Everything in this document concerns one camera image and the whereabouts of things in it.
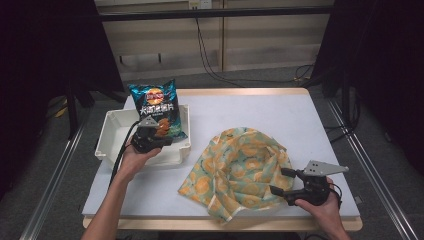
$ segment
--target table surface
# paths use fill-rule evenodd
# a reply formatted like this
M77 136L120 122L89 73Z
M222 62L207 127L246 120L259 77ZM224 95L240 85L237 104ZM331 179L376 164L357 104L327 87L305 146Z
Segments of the table surface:
M318 229L309 213L286 204L271 210L245 210L221 225L204 206L177 193L210 139L233 127L251 127L287 148L294 169L309 160L338 164L312 99L301 88L178 89L179 104L189 105L191 152L182 164L148 167L130 183L119 229L207 231L311 231ZM128 98L124 109L133 109ZM83 224L90 223L103 200L111 174L102 163L85 204ZM362 220L343 174L331 178L343 191L340 209L348 231L362 228ZM303 187L295 179L294 189Z

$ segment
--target cloth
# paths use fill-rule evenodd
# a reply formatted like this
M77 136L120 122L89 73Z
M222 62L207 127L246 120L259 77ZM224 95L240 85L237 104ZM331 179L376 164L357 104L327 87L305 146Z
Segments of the cloth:
M232 128L209 142L178 192L226 223L240 210L267 209L285 201L269 188L291 190L293 178L281 175L281 168L292 167L275 139L252 128Z

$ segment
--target chip bag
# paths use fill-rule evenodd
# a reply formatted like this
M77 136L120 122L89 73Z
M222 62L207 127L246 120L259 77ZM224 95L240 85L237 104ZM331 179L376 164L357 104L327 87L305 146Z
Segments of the chip bag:
M187 138L182 131L175 79L162 86L129 84L140 119L151 116L159 127L156 136Z

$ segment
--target white tray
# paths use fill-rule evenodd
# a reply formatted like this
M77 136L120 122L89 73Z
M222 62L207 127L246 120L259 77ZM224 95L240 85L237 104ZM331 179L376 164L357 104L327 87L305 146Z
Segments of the white tray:
M188 105L179 105L179 109L181 127L188 137L186 139L176 140L171 146L164 146L162 152L158 156L149 159L146 165L161 166L180 164L190 153L189 107ZM110 168L113 168L119 150L125 140L125 136L131 125L137 120L139 120L139 114L136 109L107 112L94 155L99 160L106 161ZM137 128L134 127L131 135L134 134L136 129Z

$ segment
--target human arm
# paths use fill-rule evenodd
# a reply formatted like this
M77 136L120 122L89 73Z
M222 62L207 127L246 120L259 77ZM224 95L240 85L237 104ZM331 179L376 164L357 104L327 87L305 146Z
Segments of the human arm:
M327 177L327 181L333 187L333 180ZM295 204L314 216L318 225L328 235L329 239L351 239L343 227L339 213L339 202L335 193L330 192L327 201L320 206L314 206L302 199L297 199Z
M161 149L156 148L148 153L140 154L132 145L126 148L122 156L121 167L81 239L116 238L119 216L129 182L144 167L147 160L156 156L160 151Z

